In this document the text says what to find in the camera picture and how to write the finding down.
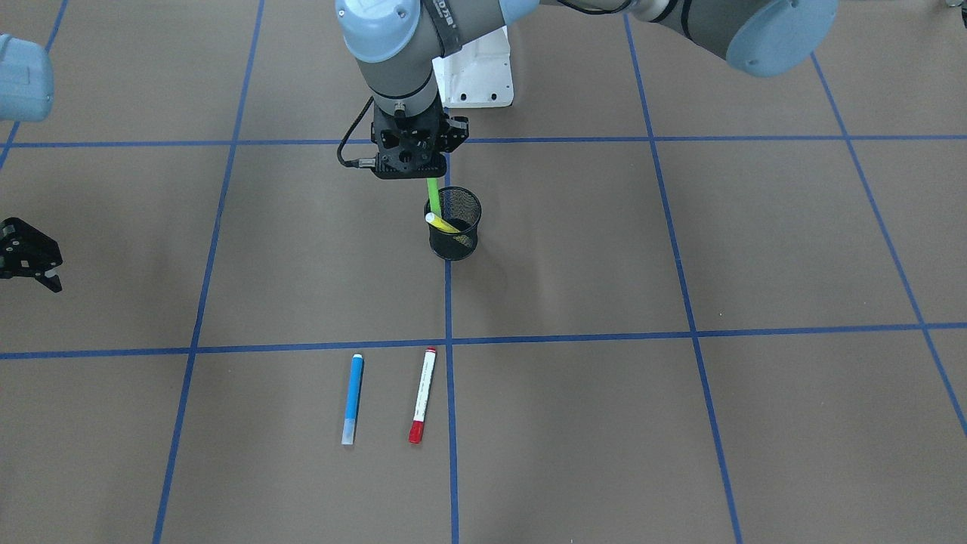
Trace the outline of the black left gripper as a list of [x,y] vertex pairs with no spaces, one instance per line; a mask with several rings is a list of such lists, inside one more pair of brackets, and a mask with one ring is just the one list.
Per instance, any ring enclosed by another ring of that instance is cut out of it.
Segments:
[[442,119],[442,152],[452,153],[469,138],[469,118],[444,113]]

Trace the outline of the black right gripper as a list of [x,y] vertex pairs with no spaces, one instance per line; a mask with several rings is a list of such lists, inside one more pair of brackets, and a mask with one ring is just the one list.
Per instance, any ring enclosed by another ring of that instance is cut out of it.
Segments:
[[63,257],[58,243],[17,217],[3,220],[1,230],[1,278],[31,278],[51,292],[62,292],[57,269]]

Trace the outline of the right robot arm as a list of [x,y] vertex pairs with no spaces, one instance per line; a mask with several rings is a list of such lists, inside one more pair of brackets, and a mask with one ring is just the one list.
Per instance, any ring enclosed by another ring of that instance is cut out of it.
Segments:
[[[1,117],[14,122],[42,122],[51,113],[54,86],[48,52],[37,42],[1,37]],[[57,269],[63,264],[53,238],[17,217],[2,220],[1,278],[34,279],[60,293]]]

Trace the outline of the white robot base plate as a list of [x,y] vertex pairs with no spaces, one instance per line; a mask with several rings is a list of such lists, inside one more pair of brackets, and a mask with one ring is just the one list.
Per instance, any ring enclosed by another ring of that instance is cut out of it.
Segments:
[[446,108],[503,108],[514,103],[511,46],[503,27],[433,59],[433,71]]

